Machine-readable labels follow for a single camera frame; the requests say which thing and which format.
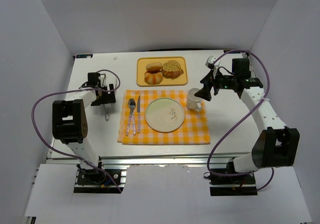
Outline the glazed ring donut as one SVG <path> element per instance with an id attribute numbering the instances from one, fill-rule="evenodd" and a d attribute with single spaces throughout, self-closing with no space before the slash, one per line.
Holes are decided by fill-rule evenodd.
<path id="1" fill-rule="evenodd" d="M 153 62 L 146 65 L 146 71 L 148 72 L 160 71 L 162 67 L 163 67 L 163 64 L 161 62 Z"/>

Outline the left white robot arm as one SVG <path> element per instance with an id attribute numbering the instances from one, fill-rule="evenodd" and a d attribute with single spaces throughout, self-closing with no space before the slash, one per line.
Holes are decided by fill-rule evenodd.
<path id="1" fill-rule="evenodd" d="M 92 166 L 101 168 L 101 158 L 90 145 L 86 108 L 116 103 L 116 87 L 107 85 L 106 74 L 101 71 L 87 74 L 87 81 L 71 97 L 52 104 L 52 134 L 80 157 L 79 168 L 90 171 Z"/>

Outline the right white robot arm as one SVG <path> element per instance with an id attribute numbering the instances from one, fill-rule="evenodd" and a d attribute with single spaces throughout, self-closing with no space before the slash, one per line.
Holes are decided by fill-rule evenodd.
<path id="1" fill-rule="evenodd" d="M 220 61 L 210 56 L 206 61 L 209 73 L 201 80 L 203 88 L 196 97 L 210 101 L 211 91 L 233 90 L 249 109 L 260 133 L 252 151 L 228 161 L 225 177 L 237 177 L 263 168 L 289 167 L 294 164 L 300 133 L 289 128 L 276 114 L 258 78 L 252 77 L 248 58 L 232 60 L 232 70 L 223 75 Z"/>

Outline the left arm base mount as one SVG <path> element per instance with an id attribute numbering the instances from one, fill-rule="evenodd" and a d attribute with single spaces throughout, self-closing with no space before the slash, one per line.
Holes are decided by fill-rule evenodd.
<path id="1" fill-rule="evenodd" d="M 111 178 L 96 169 L 85 170 L 77 165 L 73 188 L 75 194 L 119 194 Z"/>

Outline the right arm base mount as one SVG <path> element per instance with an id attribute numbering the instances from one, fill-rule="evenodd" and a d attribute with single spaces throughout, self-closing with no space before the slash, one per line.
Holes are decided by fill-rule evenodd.
<path id="1" fill-rule="evenodd" d="M 220 177 L 207 172 L 203 177 L 209 180 L 209 190 L 212 197 L 256 196 L 258 194 L 253 174 Z"/>

